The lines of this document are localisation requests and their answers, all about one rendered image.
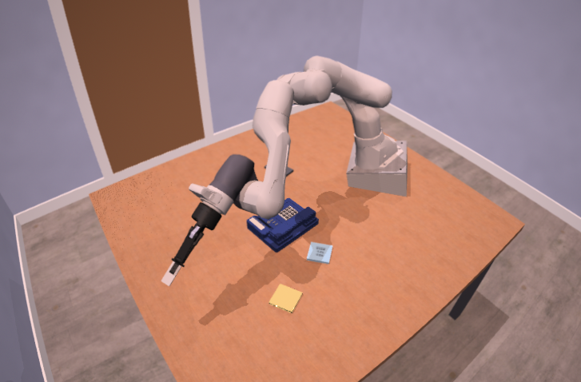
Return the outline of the dark navy phone handset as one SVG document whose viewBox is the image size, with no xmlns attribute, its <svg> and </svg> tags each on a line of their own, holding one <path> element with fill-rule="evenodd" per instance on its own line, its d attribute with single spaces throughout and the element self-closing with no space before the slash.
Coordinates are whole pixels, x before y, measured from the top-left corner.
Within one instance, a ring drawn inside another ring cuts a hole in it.
<svg viewBox="0 0 581 382">
<path fill-rule="evenodd" d="M 295 217 L 290 219 L 289 221 L 285 221 L 281 225 L 277 226 L 275 229 L 270 231 L 270 237 L 275 241 L 282 241 L 286 237 L 290 235 L 290 233 L 298 228 L 299 226 L 303 225 L 304 223 L 307 224 L 316 216 L 316 211 L 307 207 L 296 214 Z"/>
</svg>

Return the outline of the yellow sticky note pad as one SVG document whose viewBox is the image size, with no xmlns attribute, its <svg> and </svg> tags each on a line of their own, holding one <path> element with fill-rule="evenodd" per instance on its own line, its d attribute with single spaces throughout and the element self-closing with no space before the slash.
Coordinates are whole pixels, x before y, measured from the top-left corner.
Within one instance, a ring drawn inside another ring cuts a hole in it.
<svg viewBox="0 0 581 382">
<path fill-rule="evenodd" d="M 269 304 L 292 313 L 301 296 L 302 292 L 280 284 Z"/>
</svg>

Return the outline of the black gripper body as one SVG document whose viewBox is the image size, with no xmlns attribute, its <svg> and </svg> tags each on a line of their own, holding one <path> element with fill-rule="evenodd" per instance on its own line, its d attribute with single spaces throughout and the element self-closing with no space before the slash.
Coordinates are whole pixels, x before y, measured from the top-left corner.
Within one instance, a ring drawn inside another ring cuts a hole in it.
<svg viewBox="0 0 581 382">
<path fill-rule="evenodd" d="M 222 215 L 218 211 L 200 202 L 192 214 L 192 218 L 197 222 L 192 230 L 199 226 L 200 228 L 197 230 L 198 236 L 205 228 L 214 230 L 221 217 Z"/>
</svg>

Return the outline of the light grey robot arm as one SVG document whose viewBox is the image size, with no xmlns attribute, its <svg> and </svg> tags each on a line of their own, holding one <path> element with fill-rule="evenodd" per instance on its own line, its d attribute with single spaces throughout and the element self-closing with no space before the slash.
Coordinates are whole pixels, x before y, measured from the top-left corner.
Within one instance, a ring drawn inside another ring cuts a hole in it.
<svg viewBox="0 0 581 382">
<path fill-rule="evenodd" d="M 386 169 L 404 153 L 394 139 L 384 137 L 380 115 L 374 109 L 389 104 L 391 87 L 332 59 L 315 56 L 307 60 L 304 72 L 284 74 L 269 82 L 259 98 L 253 131 L 269 151 L 264 181 L 257 180 L 251 159 L 233 154 L 207 187 L 191 184 L 189 190 L 219 214 L 225 215 L 234 204 L 264 219 L 277 216 L 285 202 L 292 104 L 322 103 L 331 93 L 342 97 L 352 115 L 357 166 Z"/>
</svg>

